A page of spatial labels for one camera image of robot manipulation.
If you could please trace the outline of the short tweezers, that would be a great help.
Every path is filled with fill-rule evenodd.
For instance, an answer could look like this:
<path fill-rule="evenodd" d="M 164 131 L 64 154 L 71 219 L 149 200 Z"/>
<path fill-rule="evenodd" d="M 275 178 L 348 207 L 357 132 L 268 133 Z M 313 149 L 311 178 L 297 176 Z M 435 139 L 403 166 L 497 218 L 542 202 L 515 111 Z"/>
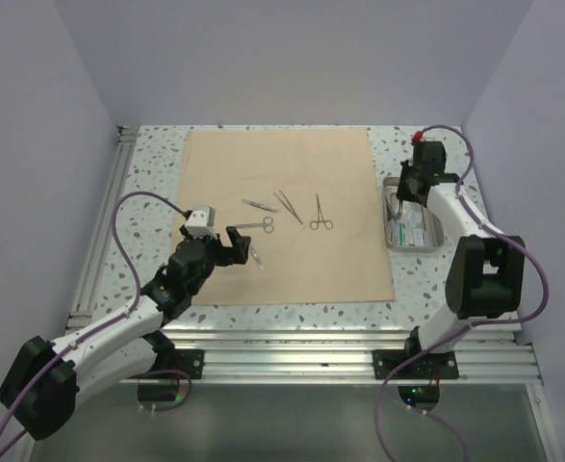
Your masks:
<path fill-rule="evenodd" d="M 259 203 L 259 202 L 255 202 L 255 201 L 252 201 L 252 200 L 242 199 L 242 203 L 245 204 L 245 205 L 248 205 L 250 207 L 257 208 L 259 210 L 263 210 L 263 211 L 267 211 L 267 212 L 271 212 L 271 213 L 279 213 L 278 209 L 275 209 L 275 208 L 273 208 L 269 205 L 262 204 L 262 203 Z"/>

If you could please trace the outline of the hemostat forceps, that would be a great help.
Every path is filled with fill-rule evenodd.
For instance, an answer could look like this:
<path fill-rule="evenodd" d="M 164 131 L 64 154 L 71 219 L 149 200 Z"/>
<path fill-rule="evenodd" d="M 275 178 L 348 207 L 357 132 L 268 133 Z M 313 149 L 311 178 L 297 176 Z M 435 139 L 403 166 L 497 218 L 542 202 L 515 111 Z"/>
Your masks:
<path fill-rule="evenodd" d="M 333 221 L 330 219 L 326 219 L 323 215 L 322 208 L 321 208 L 321 201 L 319 195 L 316 193 L 316 209 L 317 209 L 317 216 L 315 219 L 310 221 L 310 228 L 314 231 L 319 230 L 320 228 L 331 230 L 333 228 Z"/>

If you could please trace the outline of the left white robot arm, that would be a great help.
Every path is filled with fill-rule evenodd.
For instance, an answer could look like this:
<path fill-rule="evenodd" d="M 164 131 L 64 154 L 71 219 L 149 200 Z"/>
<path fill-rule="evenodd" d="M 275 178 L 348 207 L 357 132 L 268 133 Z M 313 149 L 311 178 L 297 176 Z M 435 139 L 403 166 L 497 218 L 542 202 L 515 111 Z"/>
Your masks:
<path fill-rule="evenodd" d="M 215 268 L 248 260 L 250 237 L 233 226 L 226 232 L 229 245 L 218 234 L 186 236 L 141 289 L 137 305 L 53 341 L 36 336 L 21 347 L 0 386 L 0 402 L 28 434 L 48 438 L 79 403 L 118 381 L 171 372 L 174 355 L 162 328 L 191 307 Z"/>

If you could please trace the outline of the green white suture packet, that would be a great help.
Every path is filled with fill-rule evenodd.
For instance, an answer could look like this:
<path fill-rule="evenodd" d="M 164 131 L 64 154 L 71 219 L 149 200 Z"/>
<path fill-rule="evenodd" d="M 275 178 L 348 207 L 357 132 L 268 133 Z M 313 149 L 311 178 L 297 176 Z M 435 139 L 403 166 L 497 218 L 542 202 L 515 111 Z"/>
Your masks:
<path fill-rule="evenodd" d="M 409 247 L 429 247 L 431 241 L 425 230 L 419 227 L 407 228 L 403 223 L 394 226 L 390 231 L 390 239 L 393 245 Z"/>

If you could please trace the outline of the small clear foil packet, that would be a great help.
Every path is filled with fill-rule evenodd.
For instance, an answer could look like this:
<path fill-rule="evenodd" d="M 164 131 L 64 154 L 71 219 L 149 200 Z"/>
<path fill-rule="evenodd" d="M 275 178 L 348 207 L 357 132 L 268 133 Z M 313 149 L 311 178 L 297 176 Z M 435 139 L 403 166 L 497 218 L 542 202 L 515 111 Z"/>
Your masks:
<path fill-rule="evenodd" d="M 404 202 L 400 220 L 409 227 L 424 228 L 423 206 L 413 202 Z"/>

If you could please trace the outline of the curved tweezers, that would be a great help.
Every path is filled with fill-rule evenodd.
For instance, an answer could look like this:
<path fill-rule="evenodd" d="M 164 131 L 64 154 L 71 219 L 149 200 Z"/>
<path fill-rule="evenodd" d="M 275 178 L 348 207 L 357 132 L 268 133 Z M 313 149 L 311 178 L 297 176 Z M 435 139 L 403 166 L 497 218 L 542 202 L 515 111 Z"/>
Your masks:
<path fill-rule="evenodd" d="M 398 222 L 401 219 L 403 212 L 403 202 L 399 200 L 395 195 L 391 197 L 391 209 L 393 220 L 395 222 Z"/>

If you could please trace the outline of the long tweezers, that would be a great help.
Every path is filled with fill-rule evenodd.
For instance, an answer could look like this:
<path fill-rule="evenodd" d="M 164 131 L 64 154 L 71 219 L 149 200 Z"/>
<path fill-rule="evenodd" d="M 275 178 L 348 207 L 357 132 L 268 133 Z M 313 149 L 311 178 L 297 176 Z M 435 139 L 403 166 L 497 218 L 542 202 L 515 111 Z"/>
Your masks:
<path fill-rule="evenodd" d="M 303 224 L 303 221 L 296 212 L 293 204 L 281 190 L 275 192 L 274 196 L 278 199 L 282 206 L 298 221 L 299 224 Z"/>

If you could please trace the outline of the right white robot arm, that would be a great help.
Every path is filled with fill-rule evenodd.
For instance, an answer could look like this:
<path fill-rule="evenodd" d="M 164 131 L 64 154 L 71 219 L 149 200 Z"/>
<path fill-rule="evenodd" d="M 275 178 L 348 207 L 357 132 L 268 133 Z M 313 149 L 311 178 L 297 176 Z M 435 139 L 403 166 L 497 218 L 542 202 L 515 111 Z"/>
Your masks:
<path fill-rule="evenodd" d="M 471 329 L 515 312 L 521 302 L 524 241 L 500 238 L 500 229 L 477 209 L 461 178 L 446 172 L 446 162 L 441 142 L 414 141 L 412 158 L 401 163 L 396 193 L 399 201 L 427 209 L 456 241 L 444 307 L 405 341 L 402 365 L 418 378 L 436 368 L 436 354 L 453 350 Z"/>

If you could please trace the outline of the surgical scissors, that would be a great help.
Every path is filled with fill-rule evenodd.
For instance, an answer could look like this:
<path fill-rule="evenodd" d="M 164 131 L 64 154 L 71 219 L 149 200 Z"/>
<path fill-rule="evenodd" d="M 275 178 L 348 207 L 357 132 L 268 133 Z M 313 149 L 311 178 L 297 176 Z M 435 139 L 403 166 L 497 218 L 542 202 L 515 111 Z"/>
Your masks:
<path fill-rule="evenodd" d="M 263 229 L 265 233 L 272 233 L 274 231 L 273 217 L 264 217 L 259 222 L 236 224 L 237 229 Z"/>

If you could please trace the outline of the stainless steel tray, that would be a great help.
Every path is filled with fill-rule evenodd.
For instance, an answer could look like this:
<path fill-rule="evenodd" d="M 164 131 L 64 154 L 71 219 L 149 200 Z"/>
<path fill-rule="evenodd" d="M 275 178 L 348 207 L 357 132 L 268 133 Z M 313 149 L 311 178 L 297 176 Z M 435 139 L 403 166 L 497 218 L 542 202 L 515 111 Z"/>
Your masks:
<path fill-rule="evenodd" d="M 397 177 L 388 176 L 382 180 L 387 246 L 398 252 L 435 252 L 445 241 L 440 220 L 420 204 L 400 203 L 397 191 Z"/>

